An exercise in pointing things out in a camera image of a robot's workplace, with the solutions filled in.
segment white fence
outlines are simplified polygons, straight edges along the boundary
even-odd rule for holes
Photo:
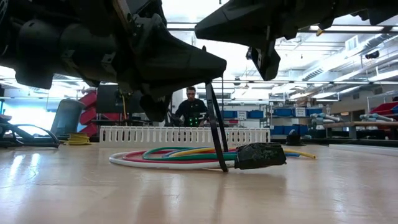
[[[226,128],[225,132],[228,147],[271,141],[271,132],[268,128]],[[113,148],[214,146],[210,128],[127,126],[102,126],[99,132],[99,144],[101,147]]]

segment black connector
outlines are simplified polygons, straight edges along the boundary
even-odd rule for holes
[[[238,147],[235,169],[257,169],[286,164],[286,156],[280,144],[252,143]]]

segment lab floor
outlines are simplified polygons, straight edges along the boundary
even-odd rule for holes
[[[398,223],[398,157],[290,149],[318,159],[224,174],[117,166],[125,149],[96,145],[1,149],[0,223]]]

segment white cable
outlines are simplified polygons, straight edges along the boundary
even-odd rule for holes
[[[194,164],[172,164],[172,163],[154,163],[154,162],[134,162],[134,161],[125,161],[123,159],[119,159],[130,152],[120,152],[113,154],[109,157],[109,161],[122,165],[122,166],[131,166],[138,168],[146,168],[146,169],[175,169],[175,170],[190,170],[190,169],[219,169],[219,162],[201,162]],[[234,167],[235,161],[225,161],[226,166],[231,168]]]

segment green cable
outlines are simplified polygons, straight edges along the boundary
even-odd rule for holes
[[[152,153],[155,153],[155,152],[161,151],[161,150],[171,150],[171,149],[180,150],[180,149],[190,149],[190,148],[192,148],[192,147],[160,147],[157,149],[151,149],[151,150],[146,151],[142,155],[142,158],[146,159],[146,160],[152,160],[152,161],[187,161],[187,160],[218,159],[217,155],[215,153],[176,156],[176,157],[165,157],[165,158],[149,157],[149,155],[151,155]],[[224,159],[226,161],[235,160],[235,158],[236,158],[236,154],[224,154]]]

